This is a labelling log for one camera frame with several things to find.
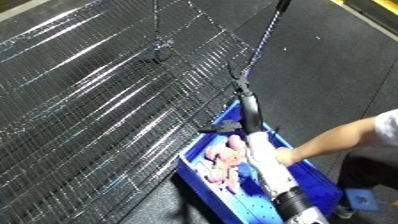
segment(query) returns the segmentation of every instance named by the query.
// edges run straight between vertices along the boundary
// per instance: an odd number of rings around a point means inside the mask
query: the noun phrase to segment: pink object
[[[210,183],[218,183],[224,181],[226,178],[225,169],[211,169],[207,179]]]
[[[236,194],[240,187],[237,166],[246,161],[247,147],[239,135],[229,136],[228,145],[230,147],[225,145],[207,147],[205,157],[213,161],[207,179],[210,183],[222,184],[231,193]]]
[[[239,183],[239,175],[236,168],[229,169],[226,185],[227,189],[231,191],[233,194],[236,194],[238,192],[240,183]]]
[[[240,138],[239,135],[231,135],[228,137],[228,145],[233,150],[242,150],[246,148],[246,143]]]
[[[220,149],[218,147],[209,146],[206,148],[205,156],[207,159],[214,161]]]

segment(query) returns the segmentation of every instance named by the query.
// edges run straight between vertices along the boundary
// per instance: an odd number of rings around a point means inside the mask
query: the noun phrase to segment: white sleeve
[[[398,109],[376,116],[375,130],[386,144],[398,145]]]

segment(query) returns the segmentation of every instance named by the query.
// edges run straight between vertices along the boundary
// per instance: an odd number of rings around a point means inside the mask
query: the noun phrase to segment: metal grid
[[[188,1],[100,0],[0,43],[0,223],[117,223],[252,49]]]

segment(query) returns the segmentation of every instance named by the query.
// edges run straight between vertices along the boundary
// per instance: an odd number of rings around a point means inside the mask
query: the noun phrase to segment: blue plastic bin
[[[240,119],[239,103],[232,104],[216,121]],[[251,176],[240,177],[241,188],[232,194],[225,188],[209,183],[203,171],[209,169],[204,158],[205,149],[210,145],[224,144],[227,136],[217,134],[200,135],[182,151],[177,173],[196,194],[223,220],[224,223],[283,223],[268,197],[258,185],[255,171]],[[271,141],[276,147],[291,146],[279,135]],[[308,161],[297,163],[289,168],[309,200],[329,217],[341,197],[341,191]]]

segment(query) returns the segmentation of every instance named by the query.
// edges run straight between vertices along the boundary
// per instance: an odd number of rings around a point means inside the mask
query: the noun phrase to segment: yellow stripe
[[[398,4],[390,0],[373,0],[373,1],[379,4],[381,7],[387,9],[388,11],[398,16]]]
[[[337,5],[343,5],[344,0],[332,0],[332,2],[336,3]]]

